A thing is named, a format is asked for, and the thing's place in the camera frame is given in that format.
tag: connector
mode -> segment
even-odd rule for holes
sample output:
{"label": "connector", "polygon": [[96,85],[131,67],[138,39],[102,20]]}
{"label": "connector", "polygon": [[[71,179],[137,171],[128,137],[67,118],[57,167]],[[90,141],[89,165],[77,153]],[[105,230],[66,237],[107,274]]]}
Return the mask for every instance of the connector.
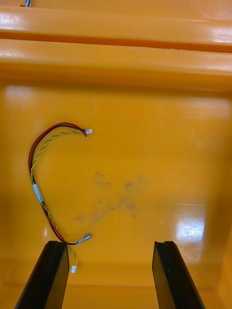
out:
{"label": "connector", "polygon": [[92,129],[87,129],[87,130],[85,130],[85,133],[86,134],[91,134],[91,133],[93,133],[93,130]]}
{"label": "connector", "polygon": [[82,242],[84,242],[84,241],[87,241],[87,240],[89,240],[89,239],[91,239],[91,238],[92,238],[92,235],[91,235],[91,234],[88,234],[88,235],[82,237],[81,239],[79,239],[79,240],[75,243],[75,245],[79,245],[80,243],[82,243]]}

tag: white connector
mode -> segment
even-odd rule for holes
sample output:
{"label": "white connector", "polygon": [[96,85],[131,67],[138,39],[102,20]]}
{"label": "white connector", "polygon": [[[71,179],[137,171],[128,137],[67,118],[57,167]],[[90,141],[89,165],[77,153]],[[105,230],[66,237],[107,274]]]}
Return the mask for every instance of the white connector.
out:
{"label": "white connector", "polygon": [[91,133],[93,133],[93,130],[92,129],[87,129],[87,130],[85,130],[85,133],[86,134],[91,134]]}
{"label": "white connector", "polygon": [[71,273],[74,274],[76,272],[76,266],[72,265]]}

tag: cable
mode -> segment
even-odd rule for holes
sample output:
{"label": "cable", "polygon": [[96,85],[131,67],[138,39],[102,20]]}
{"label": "cable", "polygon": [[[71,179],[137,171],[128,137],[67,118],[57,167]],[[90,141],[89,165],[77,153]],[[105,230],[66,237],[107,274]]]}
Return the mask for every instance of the cable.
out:
{"label": "cable", "polygon": [[[65,132],[60,132],[60,133],[58,133],[58,134],[56,134],[56,135],[53,135],[51,138],[49,138],[49,139],[45,142],[44,146],[41,148],[40,152],[38,153],[38,155],[36,156],[35,160],[33,161],[33,155],[34,155],[35,149],[36,149],[36,147],[38,146],[39,142],[40,142],[49,132],[51,132],[52,130],[54,130],[54,129],[57,128],[57,127],[70,127],[70,128],[76,129],[77,131],[65,131]],[[33,174],[33,169],[34,169],[35,163],[36,163],[37,160],[39,159],[41,153],[44,151],[45,147],[48,145],[48,143],[49,143],[51,140],[53,140],[53,139],[55,139],[55,138],[57,138],[57,137],[59,137],[59,136],[61,136],[61,135],[66,135],[66,134],[80,134],[80,133],[83,133],[84,136],[85,136],[86,138],[88,138],[88,137],[87,137],[87,134],[88,134],[88,133],[92,133],[92,130],[91,130],[91,129],[89,129],[89,130],[84,130],[84,129],[78,127],[78,126],[75,125],[75,124],[67,123],[67,122],[58,123],[58,124],[56,124],[56,125],[53,125],[53,126],[51,126],[50,128],[48,128],[46,131],[44,131],[44,132],[35,140],[35,142],[34,142],[33,145],[31,146],[31,149],[30,149],[30,152],[29,152],[29,157],[28,157],[29,173],[30,173],[32,186],[33,186],[33,189],[34,189],[34,191],[35,191],[35,193],[36,193],[37,199],[39,200],[39,202],[40,202],[40,204],[41,204],[41,206],[42,206],[42,208],[43,208],[44,214],[45,214],[46,218],[48,219],[49,224],[50,224],[50,226],[51,226],[51,228],[52,228],[54,234],[57,236],[57,238],[58,238],[60,241],[63,241],[63,242],[65,242],[65,239],[64,239],[64,237],[59,233],[59,231],[58,231],[58,229],[57,229],[57,226],[56,226],[56,224],[54,223],[54,221],[53,221],[53,219],[52,219],[52,217],[51,217],[51,214],[50,214],[50,212],[48,211],[48,209],[47,209],[47,207],[46,207],[46,205],[45,205],[45,202],[44,202],[44,200],[43,200],[43,198],[42,198],[42,196],[41,196],[41,193],[40,193],[40,191],[39,191],[39,189],[38,189],[38,186],[37,186],[37,184],[36,184],[36,181],[35,181],[35,178],[34,178],[34,174]],[[68,244],[69,246],[70,246],[70,245],[77,245],[77,244],[82,243],[83,241],[89,240],[91,237],[92,237],[92,235],[91,235],[91,234],[88,234],[88,235],[84,236],[83,238],[79,239],[79,240],[76,241],[76,242],[67,242],[67,244]],[[68,248],[69,248],[70,252],[73,254],[74,259],[75,259],[75,266],[74,266],[74,269],[72,268],[71,272],[75,272],[77,258],[76,258],[75,252],[73,252],[73,250],[72,250],[69,246],[68,246]]]}

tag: orange plastic bin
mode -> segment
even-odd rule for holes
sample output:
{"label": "orange plastic bin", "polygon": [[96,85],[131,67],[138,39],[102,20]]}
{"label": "orange plastic bin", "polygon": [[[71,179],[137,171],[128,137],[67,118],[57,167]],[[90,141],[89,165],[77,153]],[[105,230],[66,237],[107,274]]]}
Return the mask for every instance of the orange plastic bin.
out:
{"label": "orange plastic bin", "polygon": [[158,308],[155,240],[178,245],[206,308],[232,308],[230,2],[8,3],[0,6],[0,307],[15,306],[56,239],[27,157],[40,133],[68,121],[93,134],[54,140],[34,171],[65,239],[93,235],[73,248],[78,269],[63,308]]}

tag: bin floor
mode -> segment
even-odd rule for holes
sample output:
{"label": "bin floor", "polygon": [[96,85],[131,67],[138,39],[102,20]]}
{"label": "bin floor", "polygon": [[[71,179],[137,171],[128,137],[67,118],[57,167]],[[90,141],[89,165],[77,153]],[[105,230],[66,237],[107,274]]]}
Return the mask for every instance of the bin floor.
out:
{"label": "bin floor", "polygon": [[34,170],[65,239],[93,235],[73,248],[63,307],[158,308],[155,240],[178,245],[207,308],[232,307],[231,94],[1,82],[0,100],[1,308],[55,239],[27,158],[62,121],[93,129],[52,141]]}

